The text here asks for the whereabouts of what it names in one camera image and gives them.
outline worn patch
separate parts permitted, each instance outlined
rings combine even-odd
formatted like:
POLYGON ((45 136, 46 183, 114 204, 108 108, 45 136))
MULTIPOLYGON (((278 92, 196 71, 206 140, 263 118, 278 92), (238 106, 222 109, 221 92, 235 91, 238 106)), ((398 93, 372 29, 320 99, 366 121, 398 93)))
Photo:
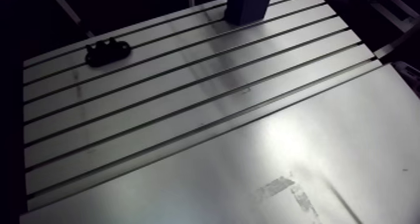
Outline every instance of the worn patch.
POLYGON ((294 196, 294 199, 297 201, 302 211, 305 213, 312 213, 314 215, 313 224, 321 224, 318 213, 315 208, 312 206, 312 203, 308 195, 303 191, 302 187, 299 185, 293 186, 290 189, 291 193, 294 196))
POLYGON ((294 181, 289 180, 284 177, 280 177, 278 179, 275 179, 274 181, 268 183, 267 185, 258 188, 255 192, 255 196, 258 202, 262 202, 263 200, 272 197, 274 195, 277 195, 278 193, 285 190, 287 187, 294 184, 294 181))

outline aluminum t-slot table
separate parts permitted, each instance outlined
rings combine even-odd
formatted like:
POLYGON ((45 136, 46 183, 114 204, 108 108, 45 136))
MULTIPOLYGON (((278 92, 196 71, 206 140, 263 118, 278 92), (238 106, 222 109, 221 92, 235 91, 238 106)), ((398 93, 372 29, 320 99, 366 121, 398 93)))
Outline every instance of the aluminum t-slot table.
POLYGON ((217 0, 27 60, 33 223, 415 223, 420 101, 324 0, 217 0), (86 44, 134 49, 90 68, 86 44))

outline dark blue object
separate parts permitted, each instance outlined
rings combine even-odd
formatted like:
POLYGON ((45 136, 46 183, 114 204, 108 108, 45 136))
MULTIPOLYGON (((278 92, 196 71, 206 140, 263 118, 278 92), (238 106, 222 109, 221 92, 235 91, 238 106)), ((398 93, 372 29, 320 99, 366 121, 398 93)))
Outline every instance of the dark blue object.
POLYGON ((86 49, 85 61, 90 67, 100 67, 124 59, 131 52, 131 47, 127 42, 117 42, 114 38, 109 38, 107 44, 104 41, 96 42, 95 48, 86 45, 86 49))
POLYGON ((227 0, 224 18, 228 23, 241 26, 264 18, 270 0, 227 0))

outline black clamp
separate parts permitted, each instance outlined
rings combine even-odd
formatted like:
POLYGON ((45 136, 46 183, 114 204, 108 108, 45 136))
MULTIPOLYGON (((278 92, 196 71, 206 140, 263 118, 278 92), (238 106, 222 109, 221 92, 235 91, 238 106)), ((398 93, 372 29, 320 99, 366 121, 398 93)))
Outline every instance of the black clamp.
POLYGON ((109 38, 106 44, 103 40, 96 42, 95 48, 86 45, 86 63, 91 67, 100 67, 126 58, 131 53, 131 47, 127 42, 117 42, 114 38, 109 38))

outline blue block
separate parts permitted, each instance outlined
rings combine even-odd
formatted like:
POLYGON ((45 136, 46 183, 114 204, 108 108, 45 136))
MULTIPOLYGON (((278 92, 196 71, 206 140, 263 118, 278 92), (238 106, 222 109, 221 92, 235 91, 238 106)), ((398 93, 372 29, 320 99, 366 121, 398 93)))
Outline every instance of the blue block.
POLYGON ((270 0, 227 0, 225 20, 237 26, 262 20, 270 0))

